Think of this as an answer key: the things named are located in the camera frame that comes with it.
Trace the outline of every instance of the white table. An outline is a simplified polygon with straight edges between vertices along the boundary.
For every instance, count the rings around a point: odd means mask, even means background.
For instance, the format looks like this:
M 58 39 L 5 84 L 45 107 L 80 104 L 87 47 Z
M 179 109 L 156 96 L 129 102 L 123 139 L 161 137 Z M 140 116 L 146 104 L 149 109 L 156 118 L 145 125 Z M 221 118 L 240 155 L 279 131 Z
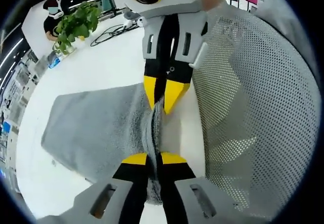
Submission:
M 93 37 L 123 23 L 122 16 L 99 24 Z M 53 164 L 41 147 L 42 134 L 57 96 L 128 86 L 143 82 L 141 39 L 135 29 L 95 47 L 84 47 L 48 69 L 36 86 L 23 116 L 17 142 L 19 189 L 36 218 L 59 215 L 73 206 L 74 197 L 89 187 L 80 175 Z M 205 174 L 205 154 L 197 98 L 193 85 L 167 116 L 162 150 L 180 153 L 196 176 Z M 141 223 L 166 223 L 162 206 L 145 205 Z

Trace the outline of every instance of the ceiling light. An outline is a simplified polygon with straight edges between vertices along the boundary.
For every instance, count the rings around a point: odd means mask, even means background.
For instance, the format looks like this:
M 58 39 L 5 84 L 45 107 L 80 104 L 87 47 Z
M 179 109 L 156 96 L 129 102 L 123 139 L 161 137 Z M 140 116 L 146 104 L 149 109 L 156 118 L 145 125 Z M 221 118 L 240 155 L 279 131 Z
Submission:
M 9 51 L 9 53 L 6 55 L 6 57 L 2 60 L 1 64 L 0 64 L 0 68 L 3 66 L 3 64 L 5 63 L 5 61 L 9 58 L 9 56 L 12 54 L 12 52 L 16 49 L 16 47 L 24 40 L 24 38 L 20 39 L 19 42 L 17 42 L 13 48 Z
M 6 81 L 6 78 L 8 77 L 10 71 L 11 71 L 12 68 L 15 66 L 15 64 L 16 64 L 16 62 L 14 62 L 14 63 L 11 65 L 11 67 L 10 67 L 10 69 L 8 70 L 8 72 L 6 73 L 6 75 L 5 75 L 4 79 L 3 79 L 3 81 L 1 82 L 0 87 L 2 87 L 2 86 L 4 85 L 4 82 Z

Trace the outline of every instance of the face mask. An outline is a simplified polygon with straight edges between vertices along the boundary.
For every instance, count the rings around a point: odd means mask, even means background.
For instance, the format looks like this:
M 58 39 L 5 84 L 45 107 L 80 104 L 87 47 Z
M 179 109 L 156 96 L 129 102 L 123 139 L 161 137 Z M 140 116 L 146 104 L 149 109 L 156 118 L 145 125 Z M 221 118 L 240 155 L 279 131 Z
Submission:
M 57 20 L 58 18 L 62 17 L 63 15 L 64 15 L 64 12 L 63 11 L 59 11 L 55 15 L 49 14 L 49 16 L 52 17 L 55 20 Z
M 59 11 L 58 7 L 49 7 L 50 14 L 56 14 Z

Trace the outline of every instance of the potted plant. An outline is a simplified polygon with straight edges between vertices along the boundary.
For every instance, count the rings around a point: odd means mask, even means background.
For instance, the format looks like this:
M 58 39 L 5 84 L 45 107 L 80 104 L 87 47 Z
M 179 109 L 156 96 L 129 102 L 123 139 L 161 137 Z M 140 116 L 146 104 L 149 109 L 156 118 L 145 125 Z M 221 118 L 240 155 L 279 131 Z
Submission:
M 76 38 L 84 41 L 89 37 L 90 32 L 97 29 L 100 13 L 96 5 L 83 2 L 72 14 L 63 16 L 56 27 L 59 35 L 53 50 L 64 55 L 69 54 L 72 48 L 71 43 L 75 42 Z

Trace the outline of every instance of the black cable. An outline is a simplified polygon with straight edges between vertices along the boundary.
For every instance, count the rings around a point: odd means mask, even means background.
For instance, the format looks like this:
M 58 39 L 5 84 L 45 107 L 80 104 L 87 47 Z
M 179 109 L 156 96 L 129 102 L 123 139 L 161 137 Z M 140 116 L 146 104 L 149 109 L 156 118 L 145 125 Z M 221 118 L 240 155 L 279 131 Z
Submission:
M 114 26 L 106 29 L 100 36 L 98 36 L 96 39 L 93 40 L 93 42 L 90 44 L 90 47 L 94 47 L 96 45 L 99 45 L 99 44 L 101 44 L 101 43 L 103 43 L 103 42 L 105 42 L 107 40 L 112 39 L 115 36 L 118 36 L 120 34 L 123 34 L 123 33 L 127 32 L 127 31 L 134 30 L 134 29 L 138 28 L 138 25 L 137 25 L 137 23 L 135 23 L 131 27 L 127 28 L 127 29 L 124 29 L 123 27 L 124 27 L 124 25 L 120 24 L 120 25 L 114 25 Z M 100 38 L 102 36 L 104 36 L 104 35 L 109 35 L 109 37 L 100 41 Z

